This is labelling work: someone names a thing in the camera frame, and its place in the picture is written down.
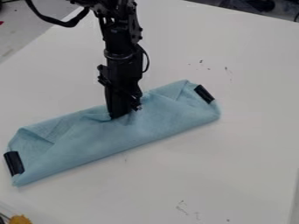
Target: cable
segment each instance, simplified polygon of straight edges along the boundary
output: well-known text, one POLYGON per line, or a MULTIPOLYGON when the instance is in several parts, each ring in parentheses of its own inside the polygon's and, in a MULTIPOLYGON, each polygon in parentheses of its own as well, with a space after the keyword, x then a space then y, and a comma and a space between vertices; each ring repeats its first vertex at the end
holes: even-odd
POLYGON ((299 18, 299 12, 297 13, 297 15, 294 18, 294 22, 297 22, 297 19, 299 18))
POLYGON ((13 3, 13 2, 18 2, 20 0, 7 0, 7 1, 3 1, 3 4, 7 4, 7 3, 13 3))

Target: white tabletop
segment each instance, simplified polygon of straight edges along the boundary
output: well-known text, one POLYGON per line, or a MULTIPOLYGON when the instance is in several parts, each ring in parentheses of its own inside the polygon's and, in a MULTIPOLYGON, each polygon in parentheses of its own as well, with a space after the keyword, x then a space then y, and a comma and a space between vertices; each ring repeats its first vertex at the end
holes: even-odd
MULTIPOLYGON (((287 223, 299 166, 298 24, 180 0, 141 1, 139 15, 151 57, 143 90, 203 84, 221 120, 19 189, 2 161, 0 200, 43 224, 287 223)), ((90 14, 0 66, 2 152, 20 126, 104 103, 102 50, 90 14)))

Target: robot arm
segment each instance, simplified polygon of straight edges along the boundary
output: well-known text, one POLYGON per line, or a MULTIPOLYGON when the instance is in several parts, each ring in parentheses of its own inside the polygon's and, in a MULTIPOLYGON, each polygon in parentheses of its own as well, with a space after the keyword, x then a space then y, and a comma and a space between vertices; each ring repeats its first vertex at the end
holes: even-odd
POLYGON ((31 0, 25 0, 35 14, 46 22, 74 27, 91 10, 99 19, 107 65, 98 66, 99 83, 105 87, 106 103, 112 119, 141 108, 143 95, 138 81, 149 68, 148 54, 138 45, 143 28, 138 23, 134 0, 70 0, 84 10, 68 22, 47 17, 38 12, 31 0), (143 71, 143 55, 147 57, 143 71))

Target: folded towel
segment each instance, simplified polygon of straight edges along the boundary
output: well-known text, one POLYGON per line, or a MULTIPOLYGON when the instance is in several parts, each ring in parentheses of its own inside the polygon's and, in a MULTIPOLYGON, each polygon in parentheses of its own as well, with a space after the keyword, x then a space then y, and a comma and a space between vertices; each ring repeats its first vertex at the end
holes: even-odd
POLYGON ((23 186, 219 118, 212 96, 187 80, 145 93, 143 109, 115 120, 105 106, 21 128, 4 154, 14 186, 23 186))

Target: black cable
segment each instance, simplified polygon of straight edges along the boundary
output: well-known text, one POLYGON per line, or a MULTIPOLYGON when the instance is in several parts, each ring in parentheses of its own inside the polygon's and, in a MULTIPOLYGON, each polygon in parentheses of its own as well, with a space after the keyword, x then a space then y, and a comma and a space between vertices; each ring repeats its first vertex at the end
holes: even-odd
POLYGON ((18 2, 20 0, 8 0, 8 1, 3 1, 3 4, 7 4, 7 3, 13 3, 13 2, 18 2))
POLYGON ((297 15, 294 18, 294 22, 297 22, 297 19, 299 18, 299 12, 297 13, 297 15))
POLYGON ((56 18, 53 17, 48 17, 45 16, 43 14, 41 14, 38 9, 35 7, 34 3, 32 2, 32 0, 25 0, 26 3, 28 4, 29 8, 31 8, 31 10, 42 20, 50 23, 50 24, 54 24, 54 25, 61 25, 64 27, 74 27, 76 26, 79 21, 81 21, 82 18, 84 18, 88 12, 89 12, 89 8, 85 7, 77 16, 75 16, 74 18, 72 18, 71 20, 67 21, 67 22, 63 22, 60 21, 56 18))
POLYGON ((143 54, 145 55, 146 57, 146 60, 147 60, 147 64, 146 64, 146 67, 145 69, 143 70, 143 74, 146 73, 149 68, 150 68, 150 56, 148 55, 148 53, 140 46, 138 45, 138 47, 140 47, 141 51, 143 52, 143 54))

